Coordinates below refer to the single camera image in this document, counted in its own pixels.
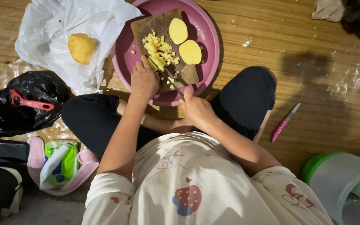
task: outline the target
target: red handle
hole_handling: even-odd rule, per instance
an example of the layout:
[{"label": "red handle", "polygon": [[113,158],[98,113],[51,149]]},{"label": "red handle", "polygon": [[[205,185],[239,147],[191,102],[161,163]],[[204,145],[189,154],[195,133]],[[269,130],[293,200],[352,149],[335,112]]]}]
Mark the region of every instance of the red handle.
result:
[{"label": "red handle", "polygon": [[283,120],[283,122],[281,122],[281,124],[277,127],[276,131],[273,133],[272,143],[276,140],[277,136],[281,133],[281,131],[286,125],[287,121]]},{"label": "red handle", "polygon": [[24,105],[24,106],[28,106],[31,108],[35,108],[35,109],[41,109],[41,110],[52,110],[55,106],[52,103],[44,103],[44,102],[40,102],[40,101],[34,101],[34,100],[26,100],[26,99],[21,99],[23,101],[23,103],[21,103],[20,105]]}]

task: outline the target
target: sleeve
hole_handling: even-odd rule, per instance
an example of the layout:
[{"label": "sleeve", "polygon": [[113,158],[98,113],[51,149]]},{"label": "sleeve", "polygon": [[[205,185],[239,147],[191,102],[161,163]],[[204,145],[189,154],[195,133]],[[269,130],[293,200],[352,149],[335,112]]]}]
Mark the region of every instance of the sleeve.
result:
[{"label": "sleeve", "polygon": [[128,225],[129,199],[134,193],[133,184],[125,177],[106,172],[98,174],[87,193],[82,225]]},{"label": "sleeve", "polygon": [[303,225],[333,225],[319,199],[303,181],[282,166],[274,166],[251,177]]}]

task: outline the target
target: person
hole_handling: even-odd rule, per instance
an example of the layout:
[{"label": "person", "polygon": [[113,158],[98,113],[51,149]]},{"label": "person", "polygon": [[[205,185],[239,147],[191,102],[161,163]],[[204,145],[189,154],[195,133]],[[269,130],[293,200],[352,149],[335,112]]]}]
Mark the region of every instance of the person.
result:
[{"label": "person", "polygon": [[185,118],[144,111],[159,77],[142,56],[128,102],[80,95],[65,124],[102,157],[87,194],[84,225],[332,224],[313,191],[257,144],[276,82],[251,66],[212,100],[185,89]]}]

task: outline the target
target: green lid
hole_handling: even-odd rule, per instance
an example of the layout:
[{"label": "green lid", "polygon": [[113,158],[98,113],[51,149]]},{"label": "green lid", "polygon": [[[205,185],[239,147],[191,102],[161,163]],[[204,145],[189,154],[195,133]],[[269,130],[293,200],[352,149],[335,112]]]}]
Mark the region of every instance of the green lid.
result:
[{"label": "green lid", "polygon": [[313,173],[322,164],[322,162],[338,154],[340,153],[332,153],[328,155],[319,154],[310,158],[303,167],[303,170],[301,172],[301,180],[305,182],[307,185],[309,185]]}]

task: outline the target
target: wooden floor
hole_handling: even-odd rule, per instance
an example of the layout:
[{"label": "wooden floor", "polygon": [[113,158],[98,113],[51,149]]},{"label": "wooden floor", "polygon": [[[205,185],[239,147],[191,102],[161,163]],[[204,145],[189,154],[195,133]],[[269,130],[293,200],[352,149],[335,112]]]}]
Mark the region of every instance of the wooden floor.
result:
[{"label": "wooden floor", "polygon": [[[0,0],[0,89],[28,70],[41,69],[18,61],[14,43],[29,0]],[[221,40],[218,76],[203,93],[217,94],[247,66],[264,66],[277,79],[276,104],[260,144],[284,166],[299,174],[317,153],[360,154],[360,39],[340,23],[311,20],[314,0],[196,0],[213,18]],[[250,41],[247,47],[243,43]],[[126,98],[127,90],[104,65],[106,94]],[[301,102],[277,138],[273,131]],[[182,117],[177,108],[148,109],[160,118]],[[75,138],[61,120],[51,128],[12,139],[39,135],[46,141]]]}]

